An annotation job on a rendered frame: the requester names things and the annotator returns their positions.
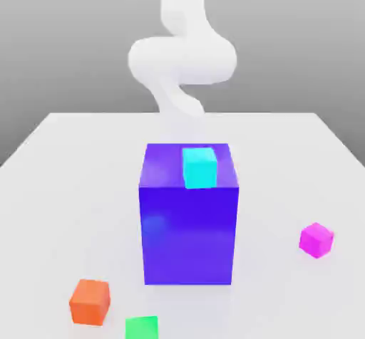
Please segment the small cyan cube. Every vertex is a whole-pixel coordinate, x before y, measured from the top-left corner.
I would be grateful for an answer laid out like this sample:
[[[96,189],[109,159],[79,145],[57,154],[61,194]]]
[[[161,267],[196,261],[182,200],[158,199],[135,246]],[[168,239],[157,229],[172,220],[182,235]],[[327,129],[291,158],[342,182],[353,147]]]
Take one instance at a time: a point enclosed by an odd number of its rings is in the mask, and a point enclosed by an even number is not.
[[[182,153],[182,175],[187,189],[217,186],[217,157],[211,147],[186,147]]]

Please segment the small magenta cube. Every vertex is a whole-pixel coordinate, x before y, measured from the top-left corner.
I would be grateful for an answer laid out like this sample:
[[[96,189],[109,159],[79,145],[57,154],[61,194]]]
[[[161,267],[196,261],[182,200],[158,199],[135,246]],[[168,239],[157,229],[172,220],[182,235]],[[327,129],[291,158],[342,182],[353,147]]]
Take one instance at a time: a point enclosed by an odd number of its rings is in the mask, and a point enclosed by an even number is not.
[[[319,259],[331,251],[333,240],[334,232],[315,222],[302,230],[299,248]]]

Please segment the small orange cube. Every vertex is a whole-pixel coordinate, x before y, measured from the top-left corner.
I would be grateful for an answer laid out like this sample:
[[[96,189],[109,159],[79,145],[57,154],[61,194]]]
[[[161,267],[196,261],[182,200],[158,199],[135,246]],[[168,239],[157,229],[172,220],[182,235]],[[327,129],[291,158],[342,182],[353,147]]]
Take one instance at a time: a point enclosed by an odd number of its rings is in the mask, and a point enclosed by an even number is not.
[[[110,288],[106,281],[81,279],[69,300],[74,323],[102,326],[110,307]]]

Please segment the small green cube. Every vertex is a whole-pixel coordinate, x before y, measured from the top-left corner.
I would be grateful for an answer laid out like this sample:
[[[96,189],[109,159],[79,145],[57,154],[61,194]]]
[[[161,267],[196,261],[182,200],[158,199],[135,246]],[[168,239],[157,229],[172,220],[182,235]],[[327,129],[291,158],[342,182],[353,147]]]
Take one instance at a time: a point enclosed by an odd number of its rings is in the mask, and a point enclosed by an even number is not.
[[[158,317],[126,318],[125,339],[159,339]]]

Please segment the large blue box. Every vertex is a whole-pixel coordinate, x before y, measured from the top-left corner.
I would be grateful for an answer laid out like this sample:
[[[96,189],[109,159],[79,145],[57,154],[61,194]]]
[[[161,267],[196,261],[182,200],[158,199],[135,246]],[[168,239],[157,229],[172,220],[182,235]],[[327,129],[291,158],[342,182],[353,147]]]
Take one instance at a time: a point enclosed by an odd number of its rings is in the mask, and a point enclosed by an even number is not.
[[[239,183],[230,147],[211,144],[217,186],[188,189],[178,143],[149,143],[139,182],[144,281],[147,285],[229,285]]]

